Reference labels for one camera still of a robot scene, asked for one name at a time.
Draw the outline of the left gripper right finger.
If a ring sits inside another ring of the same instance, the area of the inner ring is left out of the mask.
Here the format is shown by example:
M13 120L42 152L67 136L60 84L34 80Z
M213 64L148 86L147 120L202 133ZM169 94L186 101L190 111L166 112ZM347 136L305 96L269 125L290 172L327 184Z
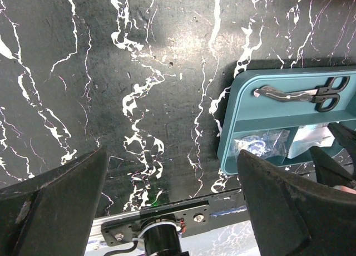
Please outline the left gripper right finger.
M355 255L355 194L242 151L238 174L261 255Z

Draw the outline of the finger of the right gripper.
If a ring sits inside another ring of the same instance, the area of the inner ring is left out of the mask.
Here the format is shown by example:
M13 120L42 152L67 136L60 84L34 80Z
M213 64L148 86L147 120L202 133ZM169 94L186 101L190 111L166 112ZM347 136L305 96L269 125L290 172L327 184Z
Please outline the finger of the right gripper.
M339 165L320 147L312 146L309 151L313 159L318 183L329 187L346 186L355 188L355 179L351 173Z
M355 131L336 122L330 123L328 129L339 145L346 149L352 159L355 159Z

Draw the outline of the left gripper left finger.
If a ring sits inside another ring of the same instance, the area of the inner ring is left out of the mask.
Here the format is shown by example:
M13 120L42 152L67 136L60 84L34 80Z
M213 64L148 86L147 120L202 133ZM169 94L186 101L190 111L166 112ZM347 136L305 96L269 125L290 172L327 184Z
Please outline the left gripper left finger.
M84 255L108 169L105 147L1 189L1 255Z

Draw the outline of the black handled scissors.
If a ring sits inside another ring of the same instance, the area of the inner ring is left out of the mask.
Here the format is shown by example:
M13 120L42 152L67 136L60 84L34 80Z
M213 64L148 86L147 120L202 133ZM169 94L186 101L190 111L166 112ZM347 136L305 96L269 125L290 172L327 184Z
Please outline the black handled scissors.
M282 92L272 86L263 86L253 91L254 97L265 96L278 102L311 102L315 111L323 113L333 110L340 101L340 93L348 86L350 76L330 77L325 85L311 90Z

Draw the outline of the teal divided tray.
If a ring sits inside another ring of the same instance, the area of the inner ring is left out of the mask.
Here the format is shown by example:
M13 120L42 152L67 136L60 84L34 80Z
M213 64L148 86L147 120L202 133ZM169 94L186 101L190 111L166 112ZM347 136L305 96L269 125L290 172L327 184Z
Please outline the teal divided tray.
M289 93L324 86L329 78L339 84L343 77L349 83L340 92L335 109L319 113L311 102L281 103L266 96L255 97L254 90L271 86ZM295 133L299 126L340 122L355 129L355 66L247 70L238 74L230 89L221 131L217 157L226 175L238 172L233 153L233 140L255 132L287 129Z

